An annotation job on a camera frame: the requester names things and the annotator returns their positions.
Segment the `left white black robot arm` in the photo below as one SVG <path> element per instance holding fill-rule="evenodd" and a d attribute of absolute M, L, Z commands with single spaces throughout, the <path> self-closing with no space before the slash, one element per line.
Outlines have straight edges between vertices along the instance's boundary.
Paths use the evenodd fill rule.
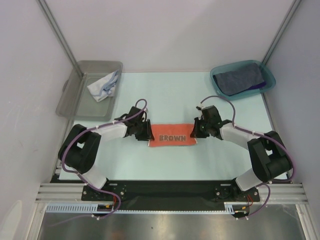
<path fill-rule="evenodd" d="M 111 141 L 134 136 L 137 141 L 151 141 L 154 136 L 147 112 L 132 106 L 129 113 L 116 118 L 112 123 L 87 128 L 81 124 L 72 127 L 58 152 L 63 167 L 93 186 L 92 194 L 99 200 L 110 195 L 109 183 L 95 164 L 101 141 Z"/>

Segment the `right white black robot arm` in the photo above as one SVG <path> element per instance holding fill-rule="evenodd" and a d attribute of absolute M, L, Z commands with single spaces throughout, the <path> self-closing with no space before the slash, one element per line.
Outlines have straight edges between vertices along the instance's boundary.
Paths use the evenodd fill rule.
<path fill-rule="evenodd" d="M 273 181 L 294 168 L 277 132 L 258 133 L 237 126 L 231 120 L 222 120 L 214 105 L 196 109 L 200 116 L 194 119 L 191 138 L 214 137 L 236 144 L 249 153 L 251 168 L 232 181 L 230 195 L 234 200 L 242 201 L 248 196 L 248 190 Z"/>

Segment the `purple microfiber towel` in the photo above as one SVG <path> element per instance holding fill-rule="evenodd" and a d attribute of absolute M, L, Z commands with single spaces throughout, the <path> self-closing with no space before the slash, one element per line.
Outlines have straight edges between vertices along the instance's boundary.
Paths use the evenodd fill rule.
<path fill-rule="evenodd" d="M 250 90 L 256 90 L 256 89 L 261 89 L 263 88 L 267 83 L 265 81 L 257 84 L 257 85 L 253 85 L 251 86 L 250 88 L 248 88 L 247 90 L 250 91 Z"/>

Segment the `dark blue-grey towel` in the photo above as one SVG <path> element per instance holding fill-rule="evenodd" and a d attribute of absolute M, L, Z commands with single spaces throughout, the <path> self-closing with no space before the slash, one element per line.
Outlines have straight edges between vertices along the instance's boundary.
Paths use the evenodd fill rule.
<path fill-rule="evenodd" d="M 227 71 L 213 75 L 213 79 L 226 96 L 233 96 L 247 91 L 251 86 L 265 82 L 260 67 L 250 63 L 234 71 Z"/>

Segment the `orange towel with teal trim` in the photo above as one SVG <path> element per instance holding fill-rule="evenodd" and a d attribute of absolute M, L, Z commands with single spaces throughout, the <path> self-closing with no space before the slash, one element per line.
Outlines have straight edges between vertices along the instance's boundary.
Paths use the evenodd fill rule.
<path fill-rule="evenodd" d="M 151 130 L 154 140 L 148 142 L 148 146 L 171 147 L 171 146 L 193 146 L 197 140 L 191 137 L 194 125 L 191 123 L 180 124 L 152 124 Z"/>

